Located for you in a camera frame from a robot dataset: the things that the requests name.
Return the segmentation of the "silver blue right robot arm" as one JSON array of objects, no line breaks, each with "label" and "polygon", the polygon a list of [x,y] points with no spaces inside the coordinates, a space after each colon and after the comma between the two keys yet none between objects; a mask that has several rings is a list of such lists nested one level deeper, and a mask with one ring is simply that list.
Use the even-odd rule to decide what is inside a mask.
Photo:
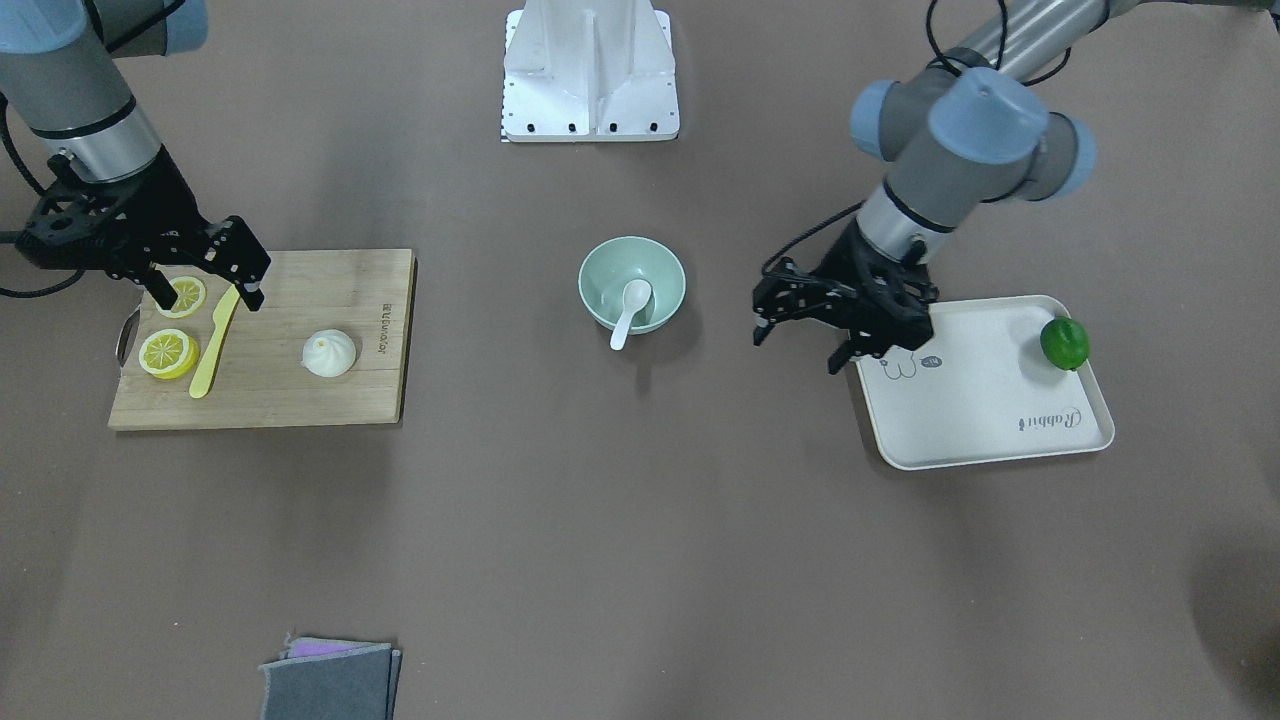
[{"label": "silver blue right robot arm", "polygon": [[239,217],[210,222],[116,67],[209,36],[204,1],[5,1],[3,106],[47,149],[52,182],[3,241],[45,270],[102,272],[160,307],[178,293],[164,266],[195,266],[262,306],[270,258]]}]

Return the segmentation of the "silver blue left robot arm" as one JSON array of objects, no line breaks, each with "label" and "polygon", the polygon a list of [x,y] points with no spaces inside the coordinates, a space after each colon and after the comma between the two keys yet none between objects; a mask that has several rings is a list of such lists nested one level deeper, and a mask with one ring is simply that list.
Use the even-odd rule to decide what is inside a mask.
[{"label": "silver blue left robot arm", "polygon": [[980,205],[1041,202],[1078,190],[1096,164],[1089,128],[1051,111],[1033,90],[1053,59],[1133,9],[1130,1],[1001,3],[1000,14],[942,49],[909,81],[867,86],[850,135],[887,172],[815,268],[785,250],[762,265],[751,293],[753,343],[781,323],[814,320],[846,332],[829,373],[934,334],[940,291],[928,265]]}]

